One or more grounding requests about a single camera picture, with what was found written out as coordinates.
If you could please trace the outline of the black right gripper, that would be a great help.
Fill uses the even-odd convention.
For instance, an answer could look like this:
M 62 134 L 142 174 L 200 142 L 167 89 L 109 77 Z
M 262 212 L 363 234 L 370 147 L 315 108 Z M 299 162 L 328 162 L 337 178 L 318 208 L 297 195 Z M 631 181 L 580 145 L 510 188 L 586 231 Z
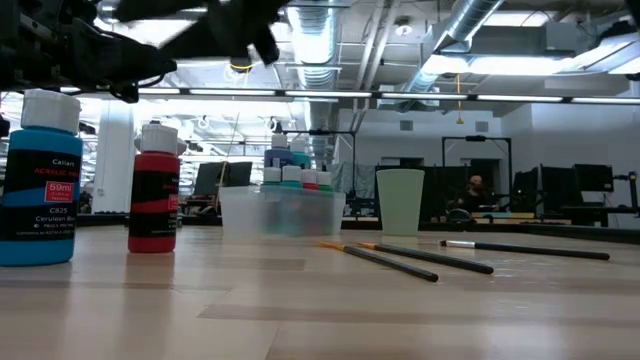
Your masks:
M 280 51 L 270 26 L 290 0 L 211 0 L 209 25 L 225 56 L 249 60 L 253 45 L 264 65 L 271 65 Z

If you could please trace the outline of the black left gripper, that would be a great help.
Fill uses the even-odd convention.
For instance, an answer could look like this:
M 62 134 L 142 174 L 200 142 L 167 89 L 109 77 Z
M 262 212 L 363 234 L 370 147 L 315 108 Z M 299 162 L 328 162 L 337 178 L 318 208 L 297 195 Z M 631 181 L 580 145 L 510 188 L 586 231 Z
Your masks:
M 138 45 L 123 35 L 105 31 L 72 18 L 66 22 L 55 16 L 44 18 L 55 36 L 47 50 L 54 61 L 45 89 L 57 91 L 63 86 L 83 90 L 108 87 L 122 92 L 140 81 L 176 70 L 176 62 L 151 45 Z

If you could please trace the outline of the small dark red paint bottle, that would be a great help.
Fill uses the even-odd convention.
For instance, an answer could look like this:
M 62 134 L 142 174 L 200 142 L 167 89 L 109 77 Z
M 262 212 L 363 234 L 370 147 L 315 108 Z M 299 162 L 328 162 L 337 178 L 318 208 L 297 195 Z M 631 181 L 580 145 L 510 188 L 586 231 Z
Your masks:
M 175 249 L 179 204 L 178 130 L 152 121 L 142 127 L 134 158 L 128 250 L 169 253 Z

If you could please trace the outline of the small teal paint bottle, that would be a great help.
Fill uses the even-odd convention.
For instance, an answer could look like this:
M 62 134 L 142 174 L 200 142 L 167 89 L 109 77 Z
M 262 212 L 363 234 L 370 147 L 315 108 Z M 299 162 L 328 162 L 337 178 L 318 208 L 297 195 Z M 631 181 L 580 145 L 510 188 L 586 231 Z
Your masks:
M 282 168 L 282 182 L 284 187 L 284 217 L 287 219 L 287 233 L 291 236 L 300 234 L 299 192 L 302 189 L 301 171 L 299 166 L 286 165 Z

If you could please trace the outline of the cerulean blue paint bottle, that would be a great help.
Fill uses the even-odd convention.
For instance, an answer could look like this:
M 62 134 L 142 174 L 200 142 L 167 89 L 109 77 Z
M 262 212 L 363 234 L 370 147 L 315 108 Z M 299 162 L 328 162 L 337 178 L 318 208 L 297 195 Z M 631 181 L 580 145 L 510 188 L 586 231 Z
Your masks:
M 84 143 L 78 99 L 24 92 L 21 128 L 9 137 L 0 208 L 0 266 L 41 266 L 74 253 Z

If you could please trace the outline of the small green paint bottle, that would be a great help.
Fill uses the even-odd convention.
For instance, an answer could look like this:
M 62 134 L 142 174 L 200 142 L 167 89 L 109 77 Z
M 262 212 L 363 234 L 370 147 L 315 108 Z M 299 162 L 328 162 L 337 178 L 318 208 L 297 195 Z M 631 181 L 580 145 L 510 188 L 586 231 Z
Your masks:
M 321 208 L 323 214 L 323 230 L 325 233 L 329 233 L 332 229 L 333 187 L 331 180 L 330 172 L 321 171 L 317 174 L 318 189 L 323 193 Z

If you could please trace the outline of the orange fan paint brush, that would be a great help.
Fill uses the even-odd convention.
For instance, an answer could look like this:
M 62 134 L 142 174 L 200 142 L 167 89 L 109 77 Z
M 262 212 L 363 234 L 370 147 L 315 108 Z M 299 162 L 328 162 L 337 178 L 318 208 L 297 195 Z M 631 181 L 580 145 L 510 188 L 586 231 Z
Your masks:
M 377 255 L 377 254 L 373 254 L 361 249 L 358 249 L 356 247 L 353 246 L 349 246 L 349 245 L 342 245 L 342 244 L 337 244 L 337 243 L 330 243 L 330 242 L 320 242 L 319 243 L 320 246 L 325 247 L 325 248 L 332 248 L 332 249 L 336 249 L 338 251 L 341 251 L 343 253 L 347 253 L 350 254 L 352 256 L 356 256 L 358 258 L 367 260 L 369 262 L 374 262 L 376 264 L 382 265 L 384 267 L 387 268 L 391 268 L 397 271 L 400 271 L 402 273 L 411 275 L 413 277 L 416 278 L 420 278 L 423 280 L 426 280 L 428 282 L 433 282 L 436 283 L 439 280 L 439 276 L 435 273 L 426 271 L 424 269 L 409 265 L 409 264 L 405 264 L 381 255 Z

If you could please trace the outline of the small paint bottles in container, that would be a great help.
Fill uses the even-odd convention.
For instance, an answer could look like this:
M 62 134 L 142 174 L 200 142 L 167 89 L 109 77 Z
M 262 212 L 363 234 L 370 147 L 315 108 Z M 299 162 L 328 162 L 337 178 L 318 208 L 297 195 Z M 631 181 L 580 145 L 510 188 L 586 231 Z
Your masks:
M 311 168 L 332 174 L 332 186 L 346 194 L 347 214 L 358 217 L 360 197 L 357 188 L 358 163 L 356 133 L 345 130 L 311 129 L 284 130 L 288 144 L 295 140 L 306 142 Z

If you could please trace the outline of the thin orange tip paint brush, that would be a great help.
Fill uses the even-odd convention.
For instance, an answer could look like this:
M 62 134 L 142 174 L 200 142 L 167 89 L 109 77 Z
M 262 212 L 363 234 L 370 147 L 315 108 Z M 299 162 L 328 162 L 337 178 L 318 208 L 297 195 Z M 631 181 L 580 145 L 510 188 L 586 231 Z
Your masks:
M 486 275 L 494 273 L 494 268 L 485 264 L 405 247 L 377 243 L 358 243 L 358 246 Z

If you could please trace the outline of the white building pillar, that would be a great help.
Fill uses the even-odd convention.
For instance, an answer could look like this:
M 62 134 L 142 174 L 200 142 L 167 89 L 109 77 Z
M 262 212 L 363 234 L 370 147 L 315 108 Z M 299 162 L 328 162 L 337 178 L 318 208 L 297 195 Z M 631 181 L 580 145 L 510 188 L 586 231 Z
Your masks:
M 128 213 L 135 157 L 131 105 L 105 100 L 101 105 L 93 186 L 94 213 Z

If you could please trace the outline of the dark background monitor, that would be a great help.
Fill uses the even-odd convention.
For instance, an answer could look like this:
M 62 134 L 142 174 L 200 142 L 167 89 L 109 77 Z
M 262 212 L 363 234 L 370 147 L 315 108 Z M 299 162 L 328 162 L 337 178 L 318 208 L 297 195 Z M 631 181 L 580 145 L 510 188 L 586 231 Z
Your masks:
M 194 195 L 217 195 L 220 187 L 244 187 L 250 184 L 252 162 L 202 163 L 196 177 Z

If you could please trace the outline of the clear plastic container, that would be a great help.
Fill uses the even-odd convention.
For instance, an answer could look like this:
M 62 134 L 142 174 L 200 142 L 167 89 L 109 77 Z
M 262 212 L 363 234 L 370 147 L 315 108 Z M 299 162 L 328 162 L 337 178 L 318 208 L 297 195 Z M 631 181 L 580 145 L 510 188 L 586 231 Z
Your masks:
M 230 236 L 332 236 L 341 230 L 343 193 L 286 186 L 225 187 L 219 193 Z

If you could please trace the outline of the green plastic cup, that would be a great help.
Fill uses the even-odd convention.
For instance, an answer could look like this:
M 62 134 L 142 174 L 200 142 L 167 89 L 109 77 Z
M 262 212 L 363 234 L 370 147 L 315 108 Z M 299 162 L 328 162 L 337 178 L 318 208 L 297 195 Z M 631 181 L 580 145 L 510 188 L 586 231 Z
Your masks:
M 383 234 L 416 236 L 424 172 L 416 169 L 385 169 L 376 172 L 376 180 Z

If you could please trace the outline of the ceiling light panel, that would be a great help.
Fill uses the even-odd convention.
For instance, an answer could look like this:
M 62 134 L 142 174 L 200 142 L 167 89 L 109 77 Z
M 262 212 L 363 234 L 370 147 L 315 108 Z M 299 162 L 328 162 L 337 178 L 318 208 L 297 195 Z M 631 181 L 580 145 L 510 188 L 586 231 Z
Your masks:
M 640 57 L 619 65 L 605 65 L 603 61 L 589 65 L 580 64 L 575 58 L 432 55 L 423 64 L 421 72 L 429 75 L 442 75 L 445 73 L 504 76 L 598 73 L 627 75 L 640 73 Z

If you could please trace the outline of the person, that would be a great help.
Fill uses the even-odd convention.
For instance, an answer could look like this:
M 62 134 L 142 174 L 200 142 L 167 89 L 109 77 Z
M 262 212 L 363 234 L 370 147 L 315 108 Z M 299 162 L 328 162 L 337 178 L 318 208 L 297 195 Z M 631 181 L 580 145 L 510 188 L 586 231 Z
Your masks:
M 482 206 L 493 206 L 494 201 L 484 188 L 483 178 L 473 175 L 465 193 L 459 196 L 457 206 L 469 213 L 478 212 Z

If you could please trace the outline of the black background monitor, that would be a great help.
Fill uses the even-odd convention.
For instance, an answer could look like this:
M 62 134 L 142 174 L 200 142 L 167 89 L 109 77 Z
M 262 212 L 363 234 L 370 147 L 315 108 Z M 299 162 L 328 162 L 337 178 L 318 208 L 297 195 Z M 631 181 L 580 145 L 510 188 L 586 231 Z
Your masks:
M 610 165 L 575 164 L 574 170 L 582 192 L 614 191 L 613 168 Z
M 513 179 L 512 196 L 514 199 L 535 201 L 538 192 L 538 168 L 516 172 Z
M 541 181 L 546 212 L 575 203 L 575 174 L 572 168 L 542 166 Z

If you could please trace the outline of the black brush silver ferrule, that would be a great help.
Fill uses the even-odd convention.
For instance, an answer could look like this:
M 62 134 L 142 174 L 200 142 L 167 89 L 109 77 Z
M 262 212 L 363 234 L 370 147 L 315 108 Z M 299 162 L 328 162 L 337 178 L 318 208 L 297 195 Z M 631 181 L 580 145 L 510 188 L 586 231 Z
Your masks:
M 576 251 L 576 250 L 566 250 L 566 249 L 527 247 L 527 246 L 516 246 L 516 245 L 507 245 L 507 244 L 493 244 L 493 243 L 454 241 L 454 240 L 442 240 L 440 241 L 440 245 L 444 247 L 470 248 L 470 249 L 479 249 L 479 250 L 488 250 L 488 251 L 559 256 L 559 257 L 570 257 L 570 258 L 583 258 L 583 259 L 602 260 L 602 261 L 610 260 L 610 255 L 608 253 L 602 253 L 602 252 Z

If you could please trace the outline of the silver ceiling duct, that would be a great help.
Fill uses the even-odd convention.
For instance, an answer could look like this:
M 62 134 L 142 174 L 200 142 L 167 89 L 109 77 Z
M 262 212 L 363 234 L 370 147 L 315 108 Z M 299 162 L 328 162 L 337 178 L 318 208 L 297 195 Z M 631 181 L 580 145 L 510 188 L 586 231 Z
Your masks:
M 430 25 L 420 46 L 422 64 L 402 88 L 403 92 L 428 92 L 441 74 L 436 56 L 453 46 L 455 52 L 468 53 L 473 36 L 505 0 L 456 0 L 448 18 Z
M 332 89 L 337 71 L 331 66 L 336 53 L 338 11 L 327 7 L 289 7 L 292 47 L 301 86 L 308 90 Z

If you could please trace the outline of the black background station frame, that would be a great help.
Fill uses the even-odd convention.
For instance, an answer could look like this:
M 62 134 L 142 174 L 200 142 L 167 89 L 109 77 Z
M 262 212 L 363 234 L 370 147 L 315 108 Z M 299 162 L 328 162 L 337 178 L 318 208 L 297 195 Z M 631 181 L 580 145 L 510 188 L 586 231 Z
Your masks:
M 484 135 L 466 135 L 466 136 L 443 136 L 441 138 L 441 167 L 446 167 L 446 156 L 449 150 L 446 149 L 446 142 L 452 141 L 465 141 L 465 142 L 486 142 L 491 141 L 494 145 L 497 145 L 497 141 L 505 142 L 507 145 L 507 164 L 508 164 L 508 198 L 509 203 L 513 200 L 513 156 L 512 156 L 512 139 L 510 137 L 487 137 Z

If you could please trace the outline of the black aluminium table frame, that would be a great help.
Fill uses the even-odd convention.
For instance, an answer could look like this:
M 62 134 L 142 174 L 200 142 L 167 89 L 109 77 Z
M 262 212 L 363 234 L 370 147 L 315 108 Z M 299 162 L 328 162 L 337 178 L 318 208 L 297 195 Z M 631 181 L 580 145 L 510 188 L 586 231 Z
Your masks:
M 128 215 L 124 213 L 105 213 L 98 215 L 81 214 L 78 215 L 77 227 L 97 227 L 127 225 Z M 188 226 L 222 226 L 221 218 L 186 216 L 182 218 L 182 224 Z M 342 230 L 382 230 L 382 225 L 377 221 L 356 221 L 343 220 Z M 560 238 L 573 238 L 588 241 L 599 241 L 609 243 L 621 243 L 640 246 L 640 230 L 636 229 L 616 229 L 598 228 L 574 225 L 553 225 L 553 224 L 482 224 L 471 225 L 448 224 L 448 223 L 422 223 L 420 231 L 427 232 L 481 232 L 481 233 L 516 233 L 540 236 L 551 236 Z

